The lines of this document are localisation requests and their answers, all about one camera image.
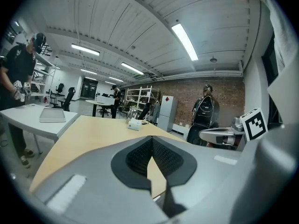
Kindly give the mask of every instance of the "window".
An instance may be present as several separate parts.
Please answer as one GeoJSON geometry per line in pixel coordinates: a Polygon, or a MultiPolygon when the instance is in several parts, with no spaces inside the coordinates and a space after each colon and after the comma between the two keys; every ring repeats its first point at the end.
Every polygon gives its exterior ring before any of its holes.
{"type": "MultiPolygon", "coordinates": [[[[262,57],[263,64],[266,70],[266,75],[268,79],[268,85],[271,85],[272,82],[276,79],[278,76],[278,68],[277,68],[277,62],[276,62],[276,55],[274,50],[274,35],[269,43],[269,46],[262,57]]],[[[273,129],[275,127],[278,127],[282,124],[281,117],[279,115],[279,112],[277,110],[277,107],[275,106],[273,100],[271,97],[269,97],[269,119],[268,119],[268,129],[273,129]]]]}

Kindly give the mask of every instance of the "door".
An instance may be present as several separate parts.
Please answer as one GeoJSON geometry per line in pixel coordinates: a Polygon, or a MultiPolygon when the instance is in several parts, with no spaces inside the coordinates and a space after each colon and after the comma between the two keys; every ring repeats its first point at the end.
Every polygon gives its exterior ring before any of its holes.
{"type": "Polygon", "coordinates": [[[173,96],[163,95],[161,108],[160,108],[160,115],[170,117],[172,102],[173,102],[173,96]]]}
{"type": "Polygon", "coordinates": [[[84,78],[80,96],[84,98],[94,99],[97,86],[97,81],[84,78]]]}
{"type": "Polygon", "coordinates": [[[160,129],[165,130],[166,132],[171,131],[172,127],[169,127],[169,117],[164,116],[164,115],[159,115],[159,120],[158,120],[158,125],[160,129]]]}

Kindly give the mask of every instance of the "floor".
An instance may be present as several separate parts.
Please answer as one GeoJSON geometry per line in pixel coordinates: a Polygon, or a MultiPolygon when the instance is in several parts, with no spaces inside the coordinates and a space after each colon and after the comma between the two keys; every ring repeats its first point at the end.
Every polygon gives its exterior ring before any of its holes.
{"type": "MultiPolygon", "coordinates": [[[[93,113],[93,105],[84,101],[84,100],[77,100],[72,101],[70,105],[71,112],[77,112],[81,115],[88,115],[92,116],[93,113]]],[[[101,117],[99,111],[96,112],[96,117],[101,117]]],[[[111,114],[105,114],[105,118],[111,118],[111,114]]],[[[117,119],[125,119],[125,114],[117,113],[117,119]]],[[[174,132],[170,131],[169,133],[183,139],[183,136],[174,132]]],[[[14,152],[14,147],[8,145],[6,141],[5,133],[0,136],[1,146],[0,146],[0,155],[1,158],[5,161],[4,163],[7,164],[7,168],[10,170],[9,172],[13,174],[14,180],[25,190],[28,190],[31,182],[38,171],[41,163],[43,162],[44,158],[51,150],[54,145],[54,141],[49,140],[47,138],[37,136],[40,147],[42,148],[43,153],[38,154],[37,149],[35,146],[35,141],[33,134],[24,131],[24,138],[27,144],[27,147],[30,148],[35,152],[35,156],[33,158],[28,159],[30,162],[31,167],[28,169],[24,169],[20,164],[19,160],[16,158],[16,154],[14,152]]]]}

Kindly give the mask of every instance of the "brick wall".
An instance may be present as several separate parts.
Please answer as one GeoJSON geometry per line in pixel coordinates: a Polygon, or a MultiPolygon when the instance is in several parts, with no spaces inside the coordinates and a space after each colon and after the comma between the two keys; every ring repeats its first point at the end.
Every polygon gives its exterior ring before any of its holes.
{"type": "Polygon", "coordinates": [[[146,88],[151,85],[160,89],[162,95],[169,95],[178,98],[178,108],[175,117],[175,124],[180,122],[190,124],[192,119],[192,108],[198,98],[203,94],[205,84],[213,87],[213,96],[219,102],[220,114],[218,123],[220,127],[229,127],[233,117],[244,114],[245,106],[245,85],[243,78],[237,77],[209,77],[197,79],[171,80],[164,82],[146,83],[126,87],[138,89],[140,86],[146,88]]]}

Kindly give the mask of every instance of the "white ceiling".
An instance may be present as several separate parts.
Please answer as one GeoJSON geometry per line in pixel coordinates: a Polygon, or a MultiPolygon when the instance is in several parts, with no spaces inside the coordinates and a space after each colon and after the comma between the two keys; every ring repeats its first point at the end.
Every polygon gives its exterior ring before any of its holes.
{"type": "Polygon", "coordinates": [[[249,36],[247,0],[28,0],[22,16],[44,32],[63,66],[85,67],[125,84],[204,70],[239,70],[249,36]],[[198,56],[191,61],[171,27],[181,23],[198,56]],[[71,48],[80,44],[95,56],[71,48]],[[218,62],[211,63],[215,57],[218,62]]]}

